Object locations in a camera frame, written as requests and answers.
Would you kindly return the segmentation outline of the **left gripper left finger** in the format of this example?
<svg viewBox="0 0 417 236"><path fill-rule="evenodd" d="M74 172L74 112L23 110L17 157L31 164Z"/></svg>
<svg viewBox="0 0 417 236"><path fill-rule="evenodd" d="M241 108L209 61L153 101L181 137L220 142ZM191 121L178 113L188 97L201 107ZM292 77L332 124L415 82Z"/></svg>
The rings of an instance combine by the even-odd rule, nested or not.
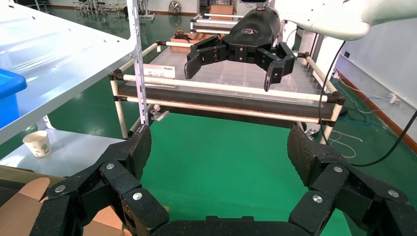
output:
<svg viewBox="0 0 417 236"><path fill-rule="evenodd" d="M149 236L169 213L140 180L150 156L150 128L111 144L90 167L47 189L32 236L80 236L99 211L111 207L134 236Z"/></svg>

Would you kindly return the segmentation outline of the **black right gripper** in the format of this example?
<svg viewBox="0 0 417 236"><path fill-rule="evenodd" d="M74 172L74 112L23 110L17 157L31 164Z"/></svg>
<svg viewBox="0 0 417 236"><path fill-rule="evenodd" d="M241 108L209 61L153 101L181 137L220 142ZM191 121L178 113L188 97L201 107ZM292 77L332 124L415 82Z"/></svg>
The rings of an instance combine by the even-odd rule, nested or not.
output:
<svg viewBox="0 0 417 236"><path fill-rule="evenodd" d="M272 48L280 30L278 13L270 7L249 11L221 40L211 36L190 47L184 74L192 79L203 65L224 60L256 64L265 72L264 90L293 72L296 56L285 42Z"/></svg>

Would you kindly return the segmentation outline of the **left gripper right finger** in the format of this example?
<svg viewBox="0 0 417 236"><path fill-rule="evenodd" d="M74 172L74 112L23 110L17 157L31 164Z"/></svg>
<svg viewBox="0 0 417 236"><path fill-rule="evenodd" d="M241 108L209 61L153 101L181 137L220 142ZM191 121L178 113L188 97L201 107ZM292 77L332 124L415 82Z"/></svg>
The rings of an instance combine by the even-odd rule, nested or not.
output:
<svg viewBox="0 0 417 236"><path fill-rule="evenodd" d="M417 211L399 189L356 169L297 125L290 129L287 152L308 189L290 213L291 224L318 236L337 209L369 236L416 235Z"/></svg>

